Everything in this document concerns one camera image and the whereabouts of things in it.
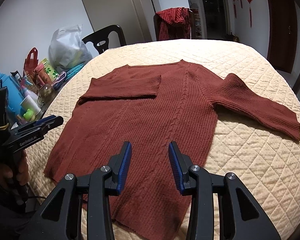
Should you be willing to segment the left hand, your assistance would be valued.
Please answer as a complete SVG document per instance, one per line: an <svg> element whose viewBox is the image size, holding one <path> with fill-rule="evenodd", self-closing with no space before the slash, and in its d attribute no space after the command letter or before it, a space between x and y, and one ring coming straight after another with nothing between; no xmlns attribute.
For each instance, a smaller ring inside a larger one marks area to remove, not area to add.
<svg viewBox="0 0 300 240"><path fill-rule="evenodd" d="M23 186L29 181L29 166L27 164L27 154L25 151L17 154L17 162L14 164L17 167L11 170L9 166L0 164L0 186L7 188L15 178L18 183Z"/></svg>

